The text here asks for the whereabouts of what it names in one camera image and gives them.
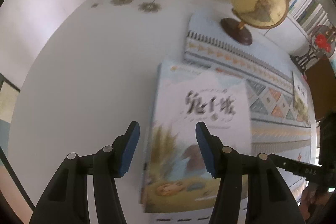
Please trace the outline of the person's right hand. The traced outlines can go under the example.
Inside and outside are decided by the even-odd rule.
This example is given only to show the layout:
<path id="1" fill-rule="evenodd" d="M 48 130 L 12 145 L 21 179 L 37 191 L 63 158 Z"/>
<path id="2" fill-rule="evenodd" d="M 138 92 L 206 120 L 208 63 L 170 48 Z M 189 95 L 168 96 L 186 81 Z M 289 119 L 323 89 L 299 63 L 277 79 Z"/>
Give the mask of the person's right hand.
<path id="1" fill-rule="evenodd" d="M 303 190 L 299 209 L 305 221 L 311 217 L 317 206 L 325 206 L 327 204 L 331 197 L 328 189 L 309 182 L 308 186 Z"/>

